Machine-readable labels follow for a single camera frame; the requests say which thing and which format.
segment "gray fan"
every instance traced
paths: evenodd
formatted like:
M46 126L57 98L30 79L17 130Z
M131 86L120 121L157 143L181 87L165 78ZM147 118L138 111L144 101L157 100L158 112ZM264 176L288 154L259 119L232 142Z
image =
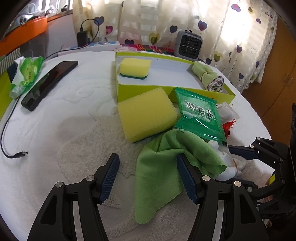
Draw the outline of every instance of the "gray fan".
M190 30L182 30L178 32L175 45L175 56L196 61L202 47L202 39Z

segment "plastic packet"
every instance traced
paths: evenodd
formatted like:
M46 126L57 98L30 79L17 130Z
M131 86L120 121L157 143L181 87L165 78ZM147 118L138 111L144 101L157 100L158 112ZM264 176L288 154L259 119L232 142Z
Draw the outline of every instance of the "plastic packet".
M190 131L204 140L226 145L216 100L178 87L175 93L182 114L175 127Z
M232 120L238 120L239 115L226 103L217 106L222 125L226 122L230 122Z
M17 63L17 71L11 83L11 90L9 92L11 98L16 99L32 87L36 80L36 76L40 71L43 60L43 57L20 57L15 60Z

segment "heart pattern curtain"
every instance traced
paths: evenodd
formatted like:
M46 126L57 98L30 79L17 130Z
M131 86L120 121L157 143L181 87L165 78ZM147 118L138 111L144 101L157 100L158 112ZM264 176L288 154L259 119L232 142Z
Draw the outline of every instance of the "heart pattern curtain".
M101 41L174 49L179 31L203 39L199 58L219 69L239 90L261 82L277 26L263 0L73 0L73 21Z

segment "green cloth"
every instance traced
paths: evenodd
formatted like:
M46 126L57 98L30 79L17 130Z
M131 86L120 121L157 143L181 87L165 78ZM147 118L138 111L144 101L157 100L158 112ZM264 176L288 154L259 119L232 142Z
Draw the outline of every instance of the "green cloth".
M192 66L192 70L202 81L206 90L215 92L222 91L220 87L224 84L224 79L214 72L210 66L196 61Z
M170 130L146 144L136 166L136 222L149 222L156 211L183 190L177 155L185 153L203 175L216 177L225 163L203 139L183 129Z

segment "yellow-green box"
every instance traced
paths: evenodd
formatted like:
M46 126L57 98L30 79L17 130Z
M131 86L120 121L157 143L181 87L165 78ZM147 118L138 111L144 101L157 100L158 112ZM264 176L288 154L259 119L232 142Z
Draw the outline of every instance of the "yellow-green box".
M124 77L120 75L120 62L125 58L152 60L146 79ZM202 82L192 71L193 62L174 56L143 53L117 52L115 57L115 73L117 81L117 102L129 99L161 86L172 102L177 102L175 87L181 87L194 93L217 100L218 104L230 102L235 94L224 84L221 93L205 90Z
M7 71L5 71L0 76L0 119L12 101L12 98L9 97L10 86L10 79Z

